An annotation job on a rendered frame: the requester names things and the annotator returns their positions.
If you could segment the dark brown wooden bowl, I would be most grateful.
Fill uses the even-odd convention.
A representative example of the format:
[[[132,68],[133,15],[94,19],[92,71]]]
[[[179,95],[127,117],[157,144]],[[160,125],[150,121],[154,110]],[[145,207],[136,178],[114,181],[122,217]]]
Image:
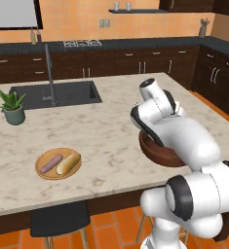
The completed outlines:
[[[157,145],[143,131],[139,133],[138,140],[143,154],[153,162],[165,167],[185,166],[173,149]]]

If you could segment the pale yellow hot-dog bun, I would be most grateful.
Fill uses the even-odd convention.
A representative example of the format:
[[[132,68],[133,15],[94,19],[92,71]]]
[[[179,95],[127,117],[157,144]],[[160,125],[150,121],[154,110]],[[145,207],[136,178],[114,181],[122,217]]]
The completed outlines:
[[[80,154],[72,154],[61,161],[57,166],[58,175],[66,175],[81,159]]]

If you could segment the purple-brown sausage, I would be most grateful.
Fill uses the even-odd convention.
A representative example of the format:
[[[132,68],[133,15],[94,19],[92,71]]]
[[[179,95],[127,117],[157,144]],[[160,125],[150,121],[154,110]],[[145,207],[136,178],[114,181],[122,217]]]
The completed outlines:
[[[51,169],[53,169],[63,158],[63,155],[56,155],[49,162],[43,165],[40,169],[41,173],[47,173]]]

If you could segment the round wooden plate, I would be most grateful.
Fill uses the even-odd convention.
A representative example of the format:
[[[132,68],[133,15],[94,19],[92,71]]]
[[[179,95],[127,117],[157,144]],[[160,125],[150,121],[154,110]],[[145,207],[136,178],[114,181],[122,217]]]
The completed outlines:
[[[64,159],[66,159],[68,156],[70,156],[72,154],[79,154],[79,153],[76,152],[75,150],[69,149],[69,148],[56,148],[56,149],[52,149],[52,150],[47,151],[46,153],[41,155],[37,159],[37,161],[35,162],[36,173],[40,177],[47,179],[47,180],[61,180],[61,179],[65,179],[65,178],[71,176],[80,168],[82,160],[79,160],[79,162],[66,175],[58,175],[57,174],[57,166],[59,165],[59,163],[53,169],[48,171],[47,173],[41,173],[40,169],[43,165],[45,165],[47,162],[49,162],[56,155],[63,155],[63,158],[61,160],[61,161],[63,161]]]

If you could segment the dark grey sink basin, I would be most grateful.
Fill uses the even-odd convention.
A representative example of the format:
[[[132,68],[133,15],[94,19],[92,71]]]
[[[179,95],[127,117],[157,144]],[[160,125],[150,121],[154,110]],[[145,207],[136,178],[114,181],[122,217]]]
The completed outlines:
[[[11,87],[10,93],[14,91],[17,93],[17,97],[25,94],[22,101],[25,110],[53,107],[51,100],[44,100],[44,97],[51,95],[49,84]],[[58,107],[102,102],[93,81],[55,84],[55,94]]]

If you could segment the dark wood long base cupboards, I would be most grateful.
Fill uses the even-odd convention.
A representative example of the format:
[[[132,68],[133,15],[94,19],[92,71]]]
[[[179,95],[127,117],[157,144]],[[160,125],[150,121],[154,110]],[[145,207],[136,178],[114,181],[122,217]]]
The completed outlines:
[[[51,53],[54,80],[165,73],[190,88],[197,46]],[[49,80],[44,53],[0,54],[0,84]]]

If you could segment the dark grey tall tap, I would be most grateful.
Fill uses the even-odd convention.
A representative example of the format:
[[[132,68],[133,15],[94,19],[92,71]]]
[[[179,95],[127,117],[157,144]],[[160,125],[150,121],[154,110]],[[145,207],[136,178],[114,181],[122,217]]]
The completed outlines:
[[[50,57],[50,52],[49,52],[49,46],[45,45],[45,55],[46,55],[46,61],[47,61],[47,68],[48,68],[48,76],[49,76],[49,84],[50,84],[50,95],[43,95],[42,99],[44,101],[50,101],[51,104],[56,107],[57,106],[57,97],[56,97],[56,91],[55,91],[55,86],[54,86],[54,80],[52,76],[52,61]]]

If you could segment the hob with white grates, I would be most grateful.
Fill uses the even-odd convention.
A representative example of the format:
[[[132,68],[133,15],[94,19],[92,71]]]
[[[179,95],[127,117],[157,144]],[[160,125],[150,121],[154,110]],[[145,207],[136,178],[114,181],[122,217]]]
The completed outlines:
[[[99,40],[70,40],[63,41],[63,45],[65,48],[91,48],[102,46]]]

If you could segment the green plant in grey pot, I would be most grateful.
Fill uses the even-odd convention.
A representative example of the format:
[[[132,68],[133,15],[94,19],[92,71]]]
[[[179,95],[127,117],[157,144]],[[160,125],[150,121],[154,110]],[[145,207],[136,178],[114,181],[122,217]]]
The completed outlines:
[[[5,118],[10,125],[21,125],[25,121],[25,114],[23,109],[23,99],[25,94],[18,97],[17,92],[4,93],[0,89],[0,97],[4,103],[0,106],[2,112],[5,114]]]

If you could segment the black seat stool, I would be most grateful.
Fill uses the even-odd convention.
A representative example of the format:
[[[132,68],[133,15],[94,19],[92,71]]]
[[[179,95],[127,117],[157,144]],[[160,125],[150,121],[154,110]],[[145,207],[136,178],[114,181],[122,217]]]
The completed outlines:
[[[89,249],[86,226],[90,222],[85,200],[35,209],[31,211],[30,235],[42,237],[45,249],[54,249],[55,236],[79,231],[83,248]]]

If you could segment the dark wood side base cupboards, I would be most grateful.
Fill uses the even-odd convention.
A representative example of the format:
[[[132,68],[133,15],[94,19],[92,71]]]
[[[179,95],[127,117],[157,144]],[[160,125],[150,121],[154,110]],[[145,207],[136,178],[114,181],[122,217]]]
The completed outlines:
[[[229,55],[201,46],[192,90],[229,115]]]

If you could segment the grey pot with utensils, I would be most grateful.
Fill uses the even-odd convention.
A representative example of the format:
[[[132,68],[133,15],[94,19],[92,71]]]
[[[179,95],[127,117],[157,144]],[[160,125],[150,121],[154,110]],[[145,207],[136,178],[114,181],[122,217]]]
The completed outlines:
[[[200,38],[205,38],[206,37],[207,28],[208,28],[209,23],[210,23],[210,21],[209,21],[208,18],[202,18],[200,20],[200,24],[201,24],[200,31],[199,31],[199,37]]]

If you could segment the dark wood upper cupboards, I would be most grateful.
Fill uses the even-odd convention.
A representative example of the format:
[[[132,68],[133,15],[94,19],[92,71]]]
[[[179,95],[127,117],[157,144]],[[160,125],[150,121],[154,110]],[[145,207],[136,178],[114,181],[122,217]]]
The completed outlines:
[[[160,0],[159,9],[172,13],[215,13],[229,16],[229,0]]]

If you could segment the dark wall shelf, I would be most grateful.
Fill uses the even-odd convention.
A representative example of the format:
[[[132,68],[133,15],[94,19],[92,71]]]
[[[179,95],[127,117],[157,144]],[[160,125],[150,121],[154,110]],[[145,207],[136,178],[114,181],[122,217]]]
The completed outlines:
[[[126,10],[126,9],[119,9],[118,11],[113,10],[108,10],[109,13],[111,14],[167,14],[168,11],[164,10],[157,10],[157,9],[131,9],[131,10]]]

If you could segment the grey window with dark frame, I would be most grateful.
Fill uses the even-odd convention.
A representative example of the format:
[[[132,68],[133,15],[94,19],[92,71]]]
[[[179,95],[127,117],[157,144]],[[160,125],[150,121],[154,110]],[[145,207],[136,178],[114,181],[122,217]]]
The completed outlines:
[[[42,29],[39,0],[0,0],[0,30]]]

